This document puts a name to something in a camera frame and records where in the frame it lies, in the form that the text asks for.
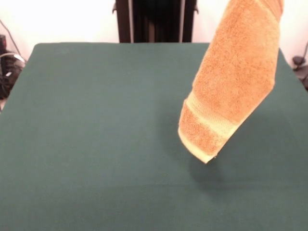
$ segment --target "black metal frame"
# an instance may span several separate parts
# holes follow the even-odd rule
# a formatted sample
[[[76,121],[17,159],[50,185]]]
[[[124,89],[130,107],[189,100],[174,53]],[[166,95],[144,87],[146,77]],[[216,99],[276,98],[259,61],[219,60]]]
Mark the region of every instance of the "black metal frame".
[[[134,42],[149,42],[149,36],[145,34],[149,24],[140,9],[140,0],[133,1],[133,24]],[[197,0],[186,0],[183,22],[182,42],[191,42],[193,35],[193,15]],[[118,21],[118,31],[120,43],[131,42],[129,25],[129,5],[128,0],[116,0],[116,11]],[[180,0],[174,0],[170,8],[170,14],[166,20],[166,26],[157,27],[155,25],[155,42],[179,42],[180,36]],[[161,14],[155,15],[155,19],[160,19]]]

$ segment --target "terry cloth towel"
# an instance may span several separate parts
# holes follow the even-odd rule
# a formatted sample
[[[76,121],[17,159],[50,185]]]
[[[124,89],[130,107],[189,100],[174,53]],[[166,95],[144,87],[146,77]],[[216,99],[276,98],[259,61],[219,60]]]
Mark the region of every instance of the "terry cloth towel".
[[[204,163],[271,92],[283,0],[230,0],[184,101],[179,136]]]

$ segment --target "towel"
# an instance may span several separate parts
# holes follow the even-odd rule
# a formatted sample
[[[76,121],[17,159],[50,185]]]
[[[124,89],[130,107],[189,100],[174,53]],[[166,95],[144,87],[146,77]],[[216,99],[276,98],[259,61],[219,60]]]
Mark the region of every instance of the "towel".
[[[180,139],[204,163],[273,89],[283,6],[229,1],[180,115]]]

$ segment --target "wall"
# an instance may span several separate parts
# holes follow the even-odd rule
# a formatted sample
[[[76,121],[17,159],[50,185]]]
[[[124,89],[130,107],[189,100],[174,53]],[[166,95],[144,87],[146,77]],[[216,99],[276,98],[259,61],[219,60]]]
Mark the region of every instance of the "wall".
[[[308,42],[308,0],[284,1],[280,48],[292,65],[292,57],[302,56]],[[194,16],[193,42],[211,41],[227,3],[228,0],[198,0],[199,14]]]
[[[28,58],[39,42],[118,42],[116,13],[111,13],[114,2],[1,1],[0,18],[10,29],[22,55]],[[227,2],[198,0],[199,14],[195,13],[193,42],[211,41]],[[307,10],[308,0],[285,0],[281,49],[290,64],[293,56],[303,54],[308,40]]]
[[[41,42],[119,42],[116,12],[112,14],[114,2],[4,0],[0,19],[28,58],[34,45]],[[15,50],[8,37],[7,41],[8,48]]]

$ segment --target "table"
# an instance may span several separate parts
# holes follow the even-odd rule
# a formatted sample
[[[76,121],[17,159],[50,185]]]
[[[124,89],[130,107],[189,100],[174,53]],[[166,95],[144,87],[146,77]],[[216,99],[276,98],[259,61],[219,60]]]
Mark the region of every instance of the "table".
[[[37,45],[0,115],[0,230],[308,230],[308,95],[281,52],[216,159],[181,144],[206,49]]]

